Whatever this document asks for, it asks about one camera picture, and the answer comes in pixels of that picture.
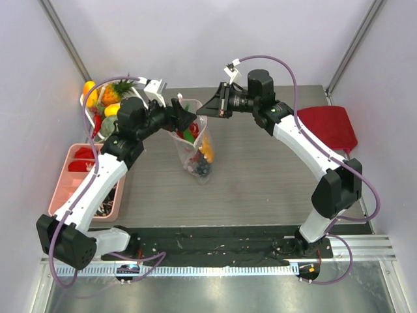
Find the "clear zip top bag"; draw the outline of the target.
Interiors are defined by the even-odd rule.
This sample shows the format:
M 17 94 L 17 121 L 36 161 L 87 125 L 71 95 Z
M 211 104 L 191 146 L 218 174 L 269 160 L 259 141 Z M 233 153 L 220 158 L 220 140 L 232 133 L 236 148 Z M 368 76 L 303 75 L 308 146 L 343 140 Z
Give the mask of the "clear zip top bag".
M 197 115 L 196 120 L 194 121 L 198 124 L 199 127 L 199 135 L 195 139 L 194 143 L 187 142 L 186 140 L 180 139 L 176 132 L 170 132 L 170 136 L 173 138 L 175 145 L 177 147 L 177 153 L 179 155 L 179 159 L 182 163 L 183 168 L 194 176 L 194 178 L 202 185 L 204 185 L 210 178 L 210 175 L 207 178 L 200 178 L 194 172 L 196 164 L 199 159 L 204 158 L 203 154 L 199 151 L 199 147 L 201 145 L 201 141 L 204 135 L 207 135 L 212 144 L 212 148 L 214 150 L 214 146 L 212 143 L 212 138 L 208 128 L 208 118 L 206 116 Z

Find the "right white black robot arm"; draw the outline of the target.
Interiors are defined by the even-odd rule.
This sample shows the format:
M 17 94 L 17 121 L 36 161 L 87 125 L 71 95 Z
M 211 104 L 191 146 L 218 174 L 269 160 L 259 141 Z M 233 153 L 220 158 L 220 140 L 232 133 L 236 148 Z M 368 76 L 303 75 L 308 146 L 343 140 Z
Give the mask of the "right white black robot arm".
M 274 81 L 267 70 L 248 74 L 248 86 L 222 82 L 215 95 L 198 109 L 199 115 L 228 119 L 234 112 L 252 114 L 256 124 L 289 147 L 318 180 L 312 196 L 312 212 L 295 231 L 288 253 L 310 257 L 330 226 L 362 195 L 361 180 L 349 170 L 361 172 L 357 160 L 346 160 L 303 127 L 294 111 L 276 99 Z

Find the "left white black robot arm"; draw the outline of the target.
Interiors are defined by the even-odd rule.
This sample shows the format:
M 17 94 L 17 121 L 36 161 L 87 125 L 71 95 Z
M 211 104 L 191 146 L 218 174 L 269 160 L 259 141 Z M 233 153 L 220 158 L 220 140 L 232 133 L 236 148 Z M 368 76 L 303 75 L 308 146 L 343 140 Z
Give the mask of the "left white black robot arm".
M 94 166 L 71 197 L 53 216 L 41 215 L 36 230 L 50 261 L 59 260 L 82 270 L 93 258 L 118 253 L 124 260 L 134 259 L 138 243 L 124 227 L 90 231 L 100 204 L 123 178 L 144 151 L 145 139 L 163 129 L 185 131 L 197 118 L 185 110 L 178 99 L 163 107 L 155 100 L 144 105 L 138 97 L 124 99 L 117 112 L 115 132 L 99 151 Z

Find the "black toy grapes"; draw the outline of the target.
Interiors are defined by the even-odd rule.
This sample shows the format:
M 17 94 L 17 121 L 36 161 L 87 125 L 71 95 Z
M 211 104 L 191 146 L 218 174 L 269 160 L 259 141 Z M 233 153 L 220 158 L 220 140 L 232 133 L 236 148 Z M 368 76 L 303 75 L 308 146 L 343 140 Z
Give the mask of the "black toy grapes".
M 207 178 L 212 171 L 211 163 L 209 163 L 205 158 L 198 160 L 194 172 L 200 178 Z

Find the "green toy chili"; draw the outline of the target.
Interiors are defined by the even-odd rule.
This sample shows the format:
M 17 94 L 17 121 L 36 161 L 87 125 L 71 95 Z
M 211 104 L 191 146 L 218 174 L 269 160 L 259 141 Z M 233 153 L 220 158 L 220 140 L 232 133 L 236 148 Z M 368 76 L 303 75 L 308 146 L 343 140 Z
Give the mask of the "green toy chili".
M 181 132 L 182 139 L 190 143 L 194 143 L 195 141 L 195 138 L 192 132 L 192 129 L 194 127 L 193 124 L 194 123 L 191 123 L 185 131 Z

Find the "red plastic lobster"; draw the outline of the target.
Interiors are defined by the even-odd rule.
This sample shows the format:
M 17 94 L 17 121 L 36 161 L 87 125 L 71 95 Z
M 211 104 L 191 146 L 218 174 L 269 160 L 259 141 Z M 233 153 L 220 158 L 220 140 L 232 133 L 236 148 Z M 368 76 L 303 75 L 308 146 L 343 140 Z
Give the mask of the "red plastic lobster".
M 192 132 L 193 132 L 194 138 L 196 139 L 198 137 L 198 135 L 199 135 L 199 127 L 198 127 L 198 124 L 197 123 L 195 123 L 195 122 L 193 122 L 193 123 L 194 123 L 193 124 L 194 127 L 192 129 Z M 177 134 L 177 136 L 180 139 L 182 139 L 182 136 L 181 136 L 181 132 L 180 131 L 177 131 L 176 134 Z

